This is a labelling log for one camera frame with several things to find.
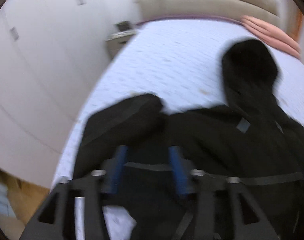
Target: pink blanket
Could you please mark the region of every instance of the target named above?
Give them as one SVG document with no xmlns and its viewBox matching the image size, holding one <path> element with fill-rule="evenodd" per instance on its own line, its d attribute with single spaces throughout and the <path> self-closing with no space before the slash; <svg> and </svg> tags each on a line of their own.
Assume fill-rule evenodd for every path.
<svg viewBox="0 0 304 240">
<path fill-rule="evenodd" d="M 267 45 L 300 59 L 299 44 L 280 28 L 252 16 L 242 16 L 243 26 Z"/>
</svg>

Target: folded blanket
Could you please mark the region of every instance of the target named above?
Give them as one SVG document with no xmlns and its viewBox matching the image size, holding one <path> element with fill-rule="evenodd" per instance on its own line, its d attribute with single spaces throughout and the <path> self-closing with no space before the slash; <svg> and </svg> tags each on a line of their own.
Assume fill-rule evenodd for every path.
<svg viewBox="0 0 304 240">
<path fill-rule="evenodd" d="M 280 28 L 252 16 L 242 16 L 243 26 L 267 45 L 300 59 L 299 44 Z"/>
</svg>

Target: bed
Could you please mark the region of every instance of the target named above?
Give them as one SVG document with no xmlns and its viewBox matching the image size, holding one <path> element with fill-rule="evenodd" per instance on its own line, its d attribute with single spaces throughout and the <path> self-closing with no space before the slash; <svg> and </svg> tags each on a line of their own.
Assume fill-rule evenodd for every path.
<svg viewBox="0 0 304 240">
<path fill-rule="evenodd" d="M 196 8 L 196 1 L 203 6 Z M 208 4 L 211 1 L 220 6 Z M 144 24 L 114 58 L 86 100 L 62 152 L 53 185 L 62 176 L 72 177 L 82 130 L 92 113 L 145 92 L 162 98 L 167 113 L 224 104 L 221 56 L 232 43 L 255 38 L 237 20 L 247 14 L 275 25 L 279 21 L 275 0 L 138 0 L 138 3 L 144 12 Z M 184 8 L 175 8 L 176 3 L 185 4 Z M 208 17 L 209 14 L 231 20 Z M 279 105 L 304 125 L 304 65 L 284 52 L 268 48 L 280 70 L 274 92 Z M 81 206 L 77 212 L 80 218 Z"/>
</svg>

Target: white bed sheet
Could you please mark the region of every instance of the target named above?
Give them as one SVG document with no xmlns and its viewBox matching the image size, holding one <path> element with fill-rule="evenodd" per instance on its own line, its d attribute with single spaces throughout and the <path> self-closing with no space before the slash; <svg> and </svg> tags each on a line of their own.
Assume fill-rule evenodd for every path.
<svg viewBox="0 0 304 240">
<path fill-rule="evenodd" d="M 224 103 L 221 57 L 233 42 L 255 38 L 244 27 L 213 20 L 162 20 L 143 26 L 113 60 L 80 111 L 62 152 L 53 185 L 72 177 L 88 117 L 124 98 L 153 92 L 169 113 Z M 280 69 L 275 95 L 282 109 L 304 125 L 304 65 L 269 47 Z"/>
</svg>

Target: headboard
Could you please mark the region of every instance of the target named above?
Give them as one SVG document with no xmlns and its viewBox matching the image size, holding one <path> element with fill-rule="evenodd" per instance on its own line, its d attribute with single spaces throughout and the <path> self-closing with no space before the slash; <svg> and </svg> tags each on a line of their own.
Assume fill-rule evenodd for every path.
<svg viewBox="0 0 304 240">
<path fill-rule="evenodd" d="M 276 0 L 136 0 L 144 21 L 170 16 L 220 16 L 240 20 L 250 15 L 279 27 Z"/>
</svg>

